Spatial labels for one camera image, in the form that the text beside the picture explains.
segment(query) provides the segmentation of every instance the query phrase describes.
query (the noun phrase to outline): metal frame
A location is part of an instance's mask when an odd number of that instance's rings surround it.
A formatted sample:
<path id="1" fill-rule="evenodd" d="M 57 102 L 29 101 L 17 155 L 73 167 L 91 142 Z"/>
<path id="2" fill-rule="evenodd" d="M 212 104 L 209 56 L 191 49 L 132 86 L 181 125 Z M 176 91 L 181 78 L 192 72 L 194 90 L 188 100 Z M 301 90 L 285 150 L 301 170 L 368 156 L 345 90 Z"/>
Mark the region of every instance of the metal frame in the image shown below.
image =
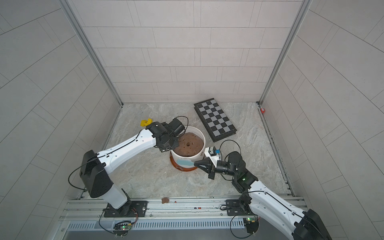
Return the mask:
<path id="1" fill-rule="evenodd" d="M 112 91 L 112 93 L 115 96 L 116 100 L 118 101 L 119 105 L 122 106 L 123 102 L 122 102 L 119 94 L 117 93 L 117 91 L 114 88 L 111 80 L 109 79 L 106 71 L 104 70 L 104 67 L 102 66 L 99 58 L 97 57 L 95 51 L 93 50 L 91 43 L 89 42 L 87 36 L 85 35 L 83 28 L 80 26 L 79 21 L 77 20 L 76 16 L 74 15 L 74 13 L 73 13 L 71 7 L 69 6 L 67 0 L 58 0 L 58 3 L 60 4 L 61 9 L 63 10 L 68 21 L 70 22 L 75 33 L 79 37 L 80 42 L 83 44 L 83 46 L 84 46 L 85 50 L 87 51 L 89 57 L 91 58 L 92 62 L 96 66 L 96 69 L 99 71 L 100 76 L 104 79 L 108 88 Z"/>
<path id="2" fill-rule="evenodd" d="M 269 77 L 269 80 L 266 83 L 263 94 L 259 100 L 260 106 L 262 106 L 264 101 L 265 101 L 266 95 L 267 95 L 269 89 L 271 88 L 272 83 L 275 80 L 277 73 L 279 72 L 279 70 L 281 68 L 281 65 L 283 64 L 284 58 L 286 57 L 288 50 L 291 47 L 297 32 L 299 31 L 300 25 L 303 22 L 306 13 L 308 12 L 308 9 L 310 7 L 311 2 L 312 2 L 312 0 L 303 0 L 303 2 L 301 3 L 300 9 L 297 12 L 295 20 L 293 21 L 293 25 L 291 27 L 291 30 L 289 31 L 288 37 L 285 40 L 284 46 L 281 49 L 280 55 L 277 59 L 277 62 L 275 63 L 275 66 L 273 67 L 271 76 Z"/>

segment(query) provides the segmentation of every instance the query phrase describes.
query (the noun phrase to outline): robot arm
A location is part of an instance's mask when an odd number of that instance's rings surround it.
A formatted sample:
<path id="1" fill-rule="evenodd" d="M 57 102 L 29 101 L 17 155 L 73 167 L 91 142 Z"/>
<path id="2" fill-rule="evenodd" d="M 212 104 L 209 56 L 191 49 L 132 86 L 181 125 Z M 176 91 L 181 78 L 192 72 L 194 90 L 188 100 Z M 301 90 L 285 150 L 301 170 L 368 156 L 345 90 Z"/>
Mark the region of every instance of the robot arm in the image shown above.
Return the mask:
<path id="1" fill-rule="evenodd" d="M 196 161 L 195 166 L 214 179 L 215 173 L 233 176 L 232 185 L 242 195 L 237 206 L 242 214 L 259 215 L 292 240 L 328 239 L 331 237 L 319 215 L 293 206 L 272 192 L 256 176 L 245 168 L 245 162 L 238 152 L 228 155 L 228 162 L 221 161 L 215 147 L 206 148 L 207 158 Z"/>

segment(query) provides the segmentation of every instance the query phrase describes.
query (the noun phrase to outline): black motor joint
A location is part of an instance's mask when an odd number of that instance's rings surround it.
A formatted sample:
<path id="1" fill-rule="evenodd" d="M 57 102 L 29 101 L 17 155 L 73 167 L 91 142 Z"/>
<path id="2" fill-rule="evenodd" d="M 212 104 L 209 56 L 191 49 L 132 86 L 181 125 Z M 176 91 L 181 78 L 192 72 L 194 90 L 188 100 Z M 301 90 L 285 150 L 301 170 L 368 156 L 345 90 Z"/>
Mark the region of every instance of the black motor joint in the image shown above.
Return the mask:
<path id="1" fill-rule="evenodd" d="M 169 124 L 153 122 L 146 129 L 151 131 L 152 137 L 156 138 L 155 147 L 158 147 L 161 152 L 166 152 L 179 146 L 177 137 L 185 127 L 177 118 L 174 118 Z"/>

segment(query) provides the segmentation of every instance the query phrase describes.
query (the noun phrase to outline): yellow object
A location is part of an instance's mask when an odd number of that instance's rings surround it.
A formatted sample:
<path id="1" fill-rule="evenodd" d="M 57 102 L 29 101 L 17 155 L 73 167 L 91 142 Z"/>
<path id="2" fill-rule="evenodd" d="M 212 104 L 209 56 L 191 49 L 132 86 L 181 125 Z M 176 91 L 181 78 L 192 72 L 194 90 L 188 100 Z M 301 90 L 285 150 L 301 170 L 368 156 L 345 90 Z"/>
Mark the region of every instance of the yellow object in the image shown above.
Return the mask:
<path id="1" fill-rule="evenodd" d="M 141 120 L 140 126 L 146 127 L 146 126 L 148 126 L 151 123 L 152 123 L 152 119 L 148 118 L 147 121 L 146 120 Z"/>

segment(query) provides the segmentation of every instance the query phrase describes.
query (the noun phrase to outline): white bucket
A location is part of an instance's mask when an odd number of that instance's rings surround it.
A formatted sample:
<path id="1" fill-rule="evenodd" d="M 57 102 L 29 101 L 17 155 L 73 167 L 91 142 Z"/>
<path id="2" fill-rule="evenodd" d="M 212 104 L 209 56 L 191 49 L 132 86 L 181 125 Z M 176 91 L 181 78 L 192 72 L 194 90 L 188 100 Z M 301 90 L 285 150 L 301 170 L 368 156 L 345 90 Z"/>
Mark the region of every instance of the white bucket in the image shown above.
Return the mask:
<path id="1" fill-rule="evenodd" d="M 204 158 L 205 137 L 204 137 L 204 134 L 195 127 L 188 126 L 186 133 L 187 132 L 194 133 L 194 134 L 196 134 L 196 136 L 198 136 L 199 138 L 201 138 L 203 140 L 204 145 L 203 145 L 203 148 L 201 149 L 201 151 L 192 157 L 183 157 L 183 156 L 177 155 L 173 150 L 171 150 L 170 152 L 172 153 L 172 157 L 173 157 L 174 161 L 179 166 L 184 167 L 184 168 L 192 168 L 192 167 L 194 167 L 195 161 L 199 161 L 199 160 L 202 160 Z"/>

